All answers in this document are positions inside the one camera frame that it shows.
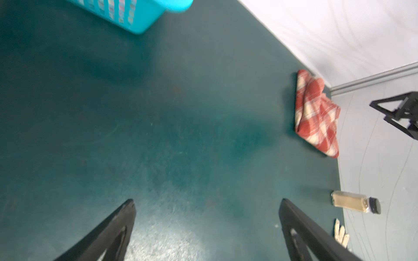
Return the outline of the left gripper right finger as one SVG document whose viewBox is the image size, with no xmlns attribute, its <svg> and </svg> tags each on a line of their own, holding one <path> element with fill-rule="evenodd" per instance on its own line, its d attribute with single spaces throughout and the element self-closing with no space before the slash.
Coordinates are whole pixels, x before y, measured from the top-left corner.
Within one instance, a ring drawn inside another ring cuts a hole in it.
<svg viewBox="0 0 418 261">
<path fill-rule="evenodd" d="M 283 199 L 279 217 L 290 260 L 360 261 L 288 199 Z"/>
</svg>

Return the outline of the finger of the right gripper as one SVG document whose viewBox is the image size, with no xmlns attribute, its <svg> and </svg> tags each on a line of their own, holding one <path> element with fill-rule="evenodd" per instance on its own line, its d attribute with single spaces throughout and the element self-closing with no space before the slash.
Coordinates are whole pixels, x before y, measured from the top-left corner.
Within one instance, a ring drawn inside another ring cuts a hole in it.
<svg viewBox="0 0 418 261">
<path fill-rule="evenodd" d="M 418 92 L 406 92 L 397 96 L 374 100 L 370 107 L 392 120 L 418 120 Z"/>
<path fill-rule="evenodd" d="M 393 120 L 392 118 L 386 116 L 384 120 L 397 128 L 398 130 L 402 131 L 407 136 L 411 137 L 414 140 L 418 140 L 418 122 L 417 121 L 411 121 L 409 122 L 409 126 L 403 127 L 400 125 L 397 121 Z"/>
</svg>

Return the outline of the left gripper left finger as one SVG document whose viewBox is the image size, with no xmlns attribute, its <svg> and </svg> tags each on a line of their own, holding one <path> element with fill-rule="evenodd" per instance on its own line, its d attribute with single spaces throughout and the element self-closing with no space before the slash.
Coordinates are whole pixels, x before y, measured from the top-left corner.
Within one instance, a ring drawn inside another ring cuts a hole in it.
<svg viewBox="0 0 418 261">
<path fill-rule="evenodd" d="M 77 244 L 56 258 L 58 261 L 123 261 L 136 218 L 132 199 L 125 201 Z"/>
</svg>

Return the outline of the red plaid skirt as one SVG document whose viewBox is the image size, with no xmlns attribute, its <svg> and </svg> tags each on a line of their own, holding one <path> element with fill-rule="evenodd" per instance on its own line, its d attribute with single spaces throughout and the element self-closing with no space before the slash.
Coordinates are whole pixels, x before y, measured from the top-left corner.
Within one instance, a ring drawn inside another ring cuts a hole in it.
<svg viewBox="0 0 418 261">
<path fill-rule="evenodd" d="M 339 156 L 337 122 L 341 108 L 323 92 L 324 80 L 307 70 L 297 73 L 295 133 L 331 158 Z"/>
</svg>

